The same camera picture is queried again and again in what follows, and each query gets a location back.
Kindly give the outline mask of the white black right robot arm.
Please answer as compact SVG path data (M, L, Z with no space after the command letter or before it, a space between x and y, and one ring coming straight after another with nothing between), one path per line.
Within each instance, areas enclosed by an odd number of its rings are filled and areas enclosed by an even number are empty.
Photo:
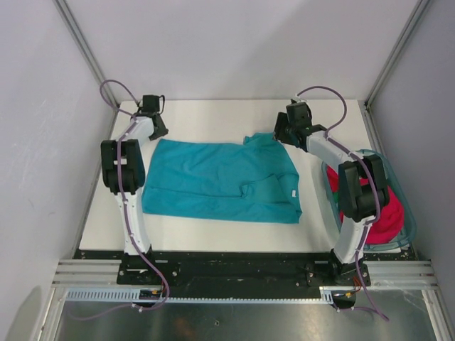
M338 208L344 219L324 274L344 285L360 268L368 232L390 201L382 160L351 151L324 126L313 124L305 101L292 100L278 113L273 137L321 159L338 175Z

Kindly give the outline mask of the teal t-shirt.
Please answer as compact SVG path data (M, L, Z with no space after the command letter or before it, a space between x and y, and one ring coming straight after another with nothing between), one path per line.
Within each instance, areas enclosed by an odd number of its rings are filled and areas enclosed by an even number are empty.
M142 194L148 215L207 220L299 223L299 173L271 133L242 144L162 139Z

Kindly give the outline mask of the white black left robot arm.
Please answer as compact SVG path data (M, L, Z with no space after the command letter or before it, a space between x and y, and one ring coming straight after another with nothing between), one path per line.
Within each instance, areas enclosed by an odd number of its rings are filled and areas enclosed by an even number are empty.
M145 256L151 251L141 203L146 182L141 148L168 134L161 117L165 101L163 95L144 95L124 131L100 145L102 181L117 201L128 256Z

